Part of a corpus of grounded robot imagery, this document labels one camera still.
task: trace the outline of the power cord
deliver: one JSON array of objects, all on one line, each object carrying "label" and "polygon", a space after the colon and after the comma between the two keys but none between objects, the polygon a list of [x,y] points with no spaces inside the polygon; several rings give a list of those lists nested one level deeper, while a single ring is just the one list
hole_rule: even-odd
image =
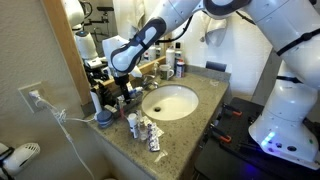
[{"label": "power cord", "polygon": [[54,107],[53,105],[51,105],[47,100],[41,98],[39,92],[37,92],[37,90],[35,91],[31,91],[29,93],[29,95],[31,96],[31,98],[34,100],[35,104],[37,107],[44,107],[47,108],[51,111],[51,113],[53,114],[54,118],[57,120],[60,128],[62,129],[62,131],[64,132],[64,134],[66,135],[66,138],[68,139],[68,141],[70,142],[70,144],[72,145],[72,148],[75,152],[75,154],[77,155],[79,161],[81,162],[81,164],[84,166],[84,168],[88,171],[88,173],[90,174],[91,178],[93,180],[95,180],[94,175],[92,174],[91,170],[89,169],[89,167],[86,165],[86,163],[82,160],[82,158],[80,157],[78,150],[76,149],[74,143],[73,143],[73,139],[71,137],[71,135],[68,133],[68,131],[66,130],[66,128],[62,125],[62,123],[66,122],[66,120],[74,120],[74,121],[82,121],[82,122],[90,122],[93,121],[94,119],[90,119],[90,120],[83,120],[83,119],[78,119],[78,118],[66,118],[67,113],[65,111],[65,109],[63,109],[61,112]]}]

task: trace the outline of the electrical outlet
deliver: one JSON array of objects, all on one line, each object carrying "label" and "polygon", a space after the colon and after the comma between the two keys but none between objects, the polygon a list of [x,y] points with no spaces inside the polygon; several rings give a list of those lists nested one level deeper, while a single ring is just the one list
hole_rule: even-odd
[{"label": "electrical outlet", "polygon": [[43,108],[38,108],[32,98],[29,96],[29,92],[33,90],[38,90],[41,96],[44,97],[44,89],[42,87],[41,82],[37,82],[35,84],[31,84],[25,87],[18,88],[23,100],[27,103],[28,107],[30,108],[32,113],[36,113],[41,111]]}]

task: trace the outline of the faucet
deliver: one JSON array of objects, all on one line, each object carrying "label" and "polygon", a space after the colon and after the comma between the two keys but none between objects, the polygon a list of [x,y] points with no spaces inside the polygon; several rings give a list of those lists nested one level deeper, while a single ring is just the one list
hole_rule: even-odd
[{"label": "faucet", "polygon": [[158,88],[159,84],[155,81],[156,76],[154,75],[144,75],[144,79],[142,81],[142,88],[147,89],[149,86],[153,86],[154,88]]}]

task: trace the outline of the bathroom sink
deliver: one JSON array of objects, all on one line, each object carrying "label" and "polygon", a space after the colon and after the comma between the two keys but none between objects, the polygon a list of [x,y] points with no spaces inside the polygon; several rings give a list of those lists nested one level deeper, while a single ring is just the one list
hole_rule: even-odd
[{"label": "bathroom sink", "polygon": [[191,89],[168,85],[148,93],[142,100],[142,110],[153,119],[171,121],[191,114],[198,104],[198,96]]}]

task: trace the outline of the cup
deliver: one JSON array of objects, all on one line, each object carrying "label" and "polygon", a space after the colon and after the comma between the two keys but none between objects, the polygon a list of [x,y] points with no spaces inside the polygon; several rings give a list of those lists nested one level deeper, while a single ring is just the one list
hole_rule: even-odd
[{"label": "cup", "polygon": [[174,71],[171,69],[171,66],[168,64],[160,65],[160,78],[163,80],[169,80],[173,75]]}]

